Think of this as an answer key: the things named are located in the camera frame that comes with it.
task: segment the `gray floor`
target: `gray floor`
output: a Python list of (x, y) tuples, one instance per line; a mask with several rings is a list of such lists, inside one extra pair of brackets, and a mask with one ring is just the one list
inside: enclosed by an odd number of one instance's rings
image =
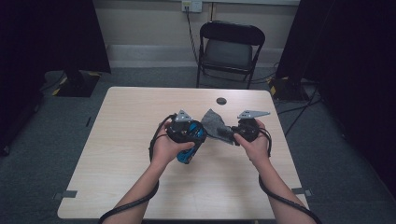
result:
[[(273, 68), (261, 67), (254, 78), (273, 72)], [(53, 97), (56, 86), (44, 91), (38, 112), (10, 145), (11, 154), (0, 158), (0, 223), (95, 223), (59, 219), (60, 201), (54, 200), (53, 195), (67, 188), (106, 90), (112, 86), (194, 88), (195, 73), (195, 67), (113, 67), (111, 75), (100, 78), (90, 98)], [(48, 84), (61, 74), (47, 73)], [(233, 89), (244, 89), (246, 85), (208, 77), (203, 82)], [(268, 90), (268, 86), (258, 83), (251, 89)], [(313, 89), (314, 86), (306, 86), (308, 93)], [(278, 112), (304, 105), (279, 101), (275, 104)], [(279, 115), (284, 131), (299, 112)], [(345, 141), (337, 119), (325, 104), (308, 107), (290, 130), (287, 141), (303, 187), (313, 193), (307, 197), (310, 208), (323, 223), (396, 223), (395, 202), (366, 160)]]

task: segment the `wrist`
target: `wrist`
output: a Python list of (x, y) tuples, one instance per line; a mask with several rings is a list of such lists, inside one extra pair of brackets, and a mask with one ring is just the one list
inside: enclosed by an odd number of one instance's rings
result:
[(271, 166), (271, 162), (269, 158), (263, 158), (261, 160), (254, 161), (253, 165), (256, 167), (258, 171), (260, 171), (261, 169), (265, 169), (266, 167)]
[(167, 163), (163, 163), (163, 162), (159, 162), (159, 161), (155, 161), (153, 160), (148, 168), (151, 168), (152, 170), (156, 171), (156, 172), (160, 172), (162, 173), (165, 169), (166, 169)]

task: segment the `baseboard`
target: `baseboard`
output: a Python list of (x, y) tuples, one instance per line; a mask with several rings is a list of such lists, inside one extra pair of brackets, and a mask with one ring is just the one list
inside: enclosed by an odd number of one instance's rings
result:
[[(110, 67), (196, 66), (192, 49), (188, 47), (108, 45), (106, 51)], [(262, 49), (257, 67), (273, 67), (282, 52), (283, 49)]]

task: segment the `hand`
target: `hand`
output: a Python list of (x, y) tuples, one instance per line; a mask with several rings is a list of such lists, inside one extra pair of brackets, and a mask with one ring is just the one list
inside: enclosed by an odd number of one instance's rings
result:
[[(265, 129), (265, 125), (261, 121), (256, 119), (256, 122), (259, 124), (260, 128)], [(254, 166), (258, 167), (258, 165), (261, 165), (263, 162), (269, 162), (267, 151), (268, 139), (264, 134), (259, 133), (259, 136), (253, 142), (248, 142), (238, 133), (235, 133), (233, 137), (245, 149), (248, 158), (252, 161)]]
[(166, 127), (170, 125), (169, 121), (166, 121), (165, 124), (161, 127), (160, 131), (158, 132), (158, 136), (155, 144), (154, 144), (154, 153), (152, 156), (151, 163), (156, 163), (161, 166), (166, 166), (170, 161), (172, 161), (176, 156), (177, 153), (190, 149), (194, 146), (193, 142), (188, 143), (176, 143), (174, 142), (167, 134), (166, 134)]

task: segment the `chair seat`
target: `chair seat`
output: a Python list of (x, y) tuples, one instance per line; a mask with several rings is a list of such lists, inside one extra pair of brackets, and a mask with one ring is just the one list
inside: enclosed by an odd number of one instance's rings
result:
[(250, 70), (252, 66), (250, 45), (210, 39), (207, 41), (203, 66), (228, 67), (237, 70)]

